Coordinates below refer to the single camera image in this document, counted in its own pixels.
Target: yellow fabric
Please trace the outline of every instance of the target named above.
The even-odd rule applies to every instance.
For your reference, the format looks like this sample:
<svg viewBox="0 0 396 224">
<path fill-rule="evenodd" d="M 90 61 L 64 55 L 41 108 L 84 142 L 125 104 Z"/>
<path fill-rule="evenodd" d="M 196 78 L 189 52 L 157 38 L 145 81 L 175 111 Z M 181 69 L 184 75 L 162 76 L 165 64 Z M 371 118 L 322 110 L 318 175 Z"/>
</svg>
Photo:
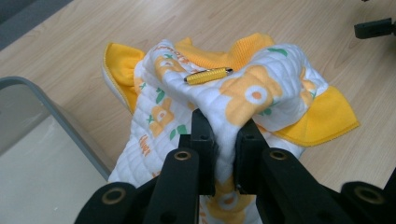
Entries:
<svg viewBox="0 0 396 224">
<path fill-rule="evenodd" d="M 236 41 L 229 52 L 210 52 L 196 48 L 190 38 L 175 44 L 175 48 L 192 63 L 204 68 L 231 67 L 238 71 L 259 50 L 274 45 L 269 35 L 254 34 Z"/>
<path fill-rule="evenodd" d="M 137 102 L 134 67 L 144 57 L 145 53 L 140 49 L 114 43 L 108 44 L 105 51 L 104 66 L 106 74 L 132 113 Z"/>
<path fill-rule="evenodd" d="M 273 134 L 296 145 L 312 147 L 358 126 L 359 122 L 344 95 L 330 86 L 314 100 L 297 123 Z"/>
<path fill-rule="evenodd" d="M 237 71 L 249 62 L 259 49 L 274 45 L 269 35 L 254 34 L 240 39 L 229 52 L 208 52 L 192 45 L 189 38 L 175 44 L 176 49 L 192 63 L 206 68 L 231 67 Z M 134 88 L 134 67 L 143 59 L 144 52 L 123 45 L 109 44 L 105 66 L 110 79 L 134 112 L 137 95 Z M 329 87 L 318 96 L 293 125 L 274 134 L 303 147 L 316 146 L 351 131 L 359 122 L 347 99 L 335 87 Z"/>
</svg>

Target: wooden floor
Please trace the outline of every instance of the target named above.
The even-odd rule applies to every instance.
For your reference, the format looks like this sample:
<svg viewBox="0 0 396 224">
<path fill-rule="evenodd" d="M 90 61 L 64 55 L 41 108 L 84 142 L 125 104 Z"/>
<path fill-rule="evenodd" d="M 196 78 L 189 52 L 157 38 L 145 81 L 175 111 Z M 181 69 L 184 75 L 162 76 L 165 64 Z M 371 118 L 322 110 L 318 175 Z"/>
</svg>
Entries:
<svg viewBox="0 0 396 224">
<path fill-rule="evenodd" d="M 131 115 L 105 85 L 108 42 L 149 50 L 190 36 L 197 47 L 228 50 L 256 32 L 299 45 L 348 99 L 361 126 L 308 148 L 301 161 L 339 190 L 361 180 L 383 188 L 396 166 L 396 36 L 359 40 L 353 25 L 395 17 L 396 1 L 74 0 L 0 51 L 0 77 L 27 77 L 74 116 L 114 162 Z"/>
</svg>

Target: gold pen clip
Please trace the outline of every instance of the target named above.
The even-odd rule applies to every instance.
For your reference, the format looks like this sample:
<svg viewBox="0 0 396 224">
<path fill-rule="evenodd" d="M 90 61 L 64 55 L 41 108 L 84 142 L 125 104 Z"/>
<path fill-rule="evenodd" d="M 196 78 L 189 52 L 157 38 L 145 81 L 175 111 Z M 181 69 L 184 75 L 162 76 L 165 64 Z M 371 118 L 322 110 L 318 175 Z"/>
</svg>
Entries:
<svg viewBox="0 0 396 224">
<path fill-rule="evenodd" d="M 232 73 L 233 69 L 229 67 L 214 68 L 186 76 L 184 78 L 184 81 L 187 82 L 189 85 L 198 85 L 206 83 L 208 81 L 227 77 Z"/>
</svg>

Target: pen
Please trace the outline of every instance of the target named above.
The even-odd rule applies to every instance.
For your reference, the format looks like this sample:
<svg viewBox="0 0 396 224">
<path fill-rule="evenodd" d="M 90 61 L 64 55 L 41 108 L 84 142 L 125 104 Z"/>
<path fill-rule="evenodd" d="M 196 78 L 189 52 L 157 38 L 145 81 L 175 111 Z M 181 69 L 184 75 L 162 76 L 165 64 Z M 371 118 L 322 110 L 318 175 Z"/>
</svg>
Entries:
<svg viewBox="0 0 396 224">
<path fill-rule="evenodd" d="M 186 76 L 184 78 L 184 81 L 187 82 L 189 85 L 198 85 L 206 83 L 208 81 L 227 77 L 232 73 L 233 69 L 229 67 L 214 68 Z"/>
</svg>

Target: cloth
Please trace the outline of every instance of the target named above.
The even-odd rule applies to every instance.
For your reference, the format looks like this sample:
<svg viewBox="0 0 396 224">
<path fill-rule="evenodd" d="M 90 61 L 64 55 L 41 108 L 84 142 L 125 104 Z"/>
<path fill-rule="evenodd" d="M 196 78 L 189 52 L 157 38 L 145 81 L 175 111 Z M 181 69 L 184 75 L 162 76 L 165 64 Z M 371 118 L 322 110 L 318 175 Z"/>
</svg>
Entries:
<svg viewBox="0 0 396 224">
<path fill-rule="evenodd" d="M 176 45 L 163 40 L 146 56 L 110 44 L 104 65 L 110 89 L 134 114 L 130 140 L 110 182 L 143 185 L 161 173 L 179 136 L 190 133 L 193 109 L 200 108 L 209 120 L 219 144 L 217 193 L 201 197 L 201 223 L 260 223 L 254 196 L 233 189 L 234 142 L 250 118 L 270 147 L 285 148 L 297 158 L 304 146 L 329 141 L 359 125 L 342 94 L 329 87 L 297 46 L 275 45 L 268 35 L 241 39 L 228 53 L 202 51 L 189 39 Z M 234 74 L 198 86 L 184 82 L 191 73 L 221 66 L 233 68 Z M 330 105 L 336 113 L 331 114 L 327 105 L 333 99 L 336 103 Z M 326 120 L 340 118 L 341 127 L 315 132 Z"/>
</svg>

